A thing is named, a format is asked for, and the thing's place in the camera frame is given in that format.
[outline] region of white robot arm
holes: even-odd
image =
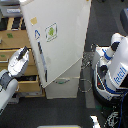
[[[18,81],[14,77],[24,74],[28,61],[28,48],[21,48],[10,58],[8,71],[4,69],[0,72],[0,115],[16,91]]]

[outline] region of black cable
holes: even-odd
[[[99,3],[103,3],[103,2],[105,2],[106,0],[101,0],[101,1],[99,1],[99,0],[97,0]]]

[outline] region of white panel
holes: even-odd
[[[82,57],[90,5],[90,0],[33,0],[22,6],[43,87],[58,78]],[[47,42],[46,29],[55,23],[57,37]],[[37,40],[35,30],[40,35]],[[46,63],[47,82],[38,42],[41,44]]]

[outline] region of dark floor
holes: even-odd
[[[128,0],[106,0],[104,3],[92,0],[85,52],[91,51],[92,43],[110,45],[111,36],[116,32],[126,35],[119,17],[120,11],[126,7]],[[40,125],[79,125],[92,128],[90,115],[96,115],[103,128],[105,118],[99,109],[87,107],[87,99],[87,95],[80,91],[77,99],[21,98],[18,104],[6,107],[0,116],[0,128],[36,128]]]

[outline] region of label sticker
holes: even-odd
[[[6,57],[5,55],[0,55],[1,57]]]
[[[54,23],[50,27],[45,29],[46,41],[49,42],[57,37],[57,24]]]
[[[39,39],[40,38],[40,33],[38,30],[35,30],[35,39]]]
[[[37,18],[36,18],[36,17],[35,17],[35,18],[33,18],[33,19],[31,19],[31,24],[32,24],[32,25],[37,24]]]
[[[121,85],[122,81],[127,75],[127,72],[128,71],[121,64],[119,64],[112,78],[112,80],[117,86]]]
[[[7,33],[8,38],[13,38],[12,33]]]

